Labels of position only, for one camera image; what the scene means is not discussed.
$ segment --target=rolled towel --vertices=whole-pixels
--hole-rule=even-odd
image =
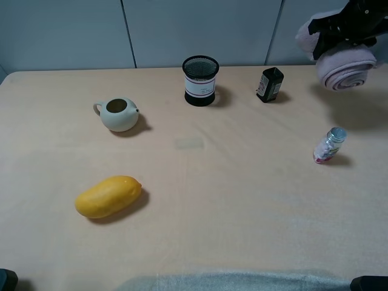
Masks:
[[[320,83],[333,91],[363,85],[368,70],[375,66],[376,58],[364,44],[356,47],[347,43],[339,44],[316,62]]]
[[[319,32],[309,34],[311,20],[337,14],[340,11],[317,13],[299,29],[295,37],[296,43],[311,61],[314,60],[313,51],[319,38]],[[316,62],[320,83],[333,91],[363,85],[366,82],[368,70],[375,66],[376,58],[365,45],[354,47],[346,42],[323,53]]]

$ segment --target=plastic bottle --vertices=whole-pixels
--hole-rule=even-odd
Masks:
[[[333,127],[314,149],[314,161],[317,164],[327,162],[340,150],[346,139],[346,131],[341,127]]]

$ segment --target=table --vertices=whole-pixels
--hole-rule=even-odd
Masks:
[[[223,67],[217,101],[184,100],[181,69],[17,72],[0,86],[0,263],[31,290],[113,290],[143,275],[219,269],[339,278],[388,269],[388,66],[343,93],[314,66],[279,66],[276,102],[255,95],[266,67]],[[95,101],[132,99],[136,127],[113,134]],[[349,137],[315,164],[333,126]],[[113,175],[144,187],[127,210],[74,208]]]

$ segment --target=gray cloth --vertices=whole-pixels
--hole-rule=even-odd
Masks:
[[[350,282],[336,278],[286,273],[205,273],[144,276],[116,291],[349,291]]]

